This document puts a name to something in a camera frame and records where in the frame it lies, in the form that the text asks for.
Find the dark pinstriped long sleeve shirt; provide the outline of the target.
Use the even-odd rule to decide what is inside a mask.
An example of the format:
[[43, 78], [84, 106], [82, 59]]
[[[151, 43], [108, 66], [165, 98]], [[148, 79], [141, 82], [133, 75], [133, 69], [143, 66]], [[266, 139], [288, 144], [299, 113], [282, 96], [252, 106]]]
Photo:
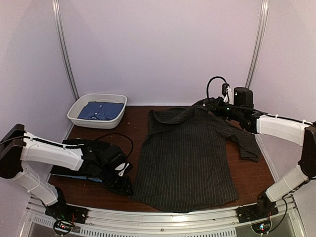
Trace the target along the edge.
[[132, 200], [163, 212], [187, 213], [238, 199], [227, 160], [227, 139], [242, 159], [257, 162], [255, 136], [196, 102], [148, 113]]

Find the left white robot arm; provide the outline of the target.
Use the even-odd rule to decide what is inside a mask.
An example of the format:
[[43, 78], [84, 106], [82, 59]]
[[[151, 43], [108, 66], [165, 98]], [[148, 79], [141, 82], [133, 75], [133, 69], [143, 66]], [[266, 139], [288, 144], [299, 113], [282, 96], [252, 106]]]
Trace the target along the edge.
[[63, 192], [44, 181], [29, 166], [30, 161], [68, 169], [78, 176], [98, 178], [109, 191], [131, 196], [132, 183], [127, 175], [132, 168], [128, 162], [130, 155], [102, 139], [100, 136], [94, 140], [69, 139], [56, 143], [26, 132], [24, 125], [16, 124], [0, 142], [0, 176], [18, 182], [51, 207], [60, 219], [71, 215]]

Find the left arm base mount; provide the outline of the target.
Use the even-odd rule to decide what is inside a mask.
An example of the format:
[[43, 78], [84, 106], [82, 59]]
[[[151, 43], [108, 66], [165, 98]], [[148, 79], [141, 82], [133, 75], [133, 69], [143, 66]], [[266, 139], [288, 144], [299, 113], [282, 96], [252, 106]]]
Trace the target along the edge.
[[85, 224], [88, 209], [66, 205], [66, 208], [57, 210], [52, 206], [45, 206], [45, 214], [55, 220], [52, 227], [54, 232], [59, 236], [65, 236], [71, 231], [78, 230], [77, 224]]

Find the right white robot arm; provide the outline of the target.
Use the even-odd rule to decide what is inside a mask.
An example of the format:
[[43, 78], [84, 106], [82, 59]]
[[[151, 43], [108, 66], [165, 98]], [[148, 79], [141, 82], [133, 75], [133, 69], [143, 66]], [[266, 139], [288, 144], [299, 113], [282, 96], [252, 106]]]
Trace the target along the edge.
[[237, 121], [242, 129], [256, 135], [286, 141], [301, 148], [296, 165], [257, 197], [253, 214], [265, 217], [284, 195], [299, 189], [316, 177], [316, 124], [260, 111], [254, 107], [253, 92], [236, 87], [222, 97], [207, 96], [206, 107], [216, 116]]

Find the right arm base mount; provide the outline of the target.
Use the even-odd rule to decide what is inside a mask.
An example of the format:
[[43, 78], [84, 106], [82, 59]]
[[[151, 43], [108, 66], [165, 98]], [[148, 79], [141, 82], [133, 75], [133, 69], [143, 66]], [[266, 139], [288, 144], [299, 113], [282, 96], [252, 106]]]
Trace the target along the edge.
[[256, 204], [239, 206], [236, 213], [239, 223], [251, 222], [252, 230], [263, 235], [272, 230], [271, 217], [278, 214], [278, 208], [275, 202], [261, 197]]

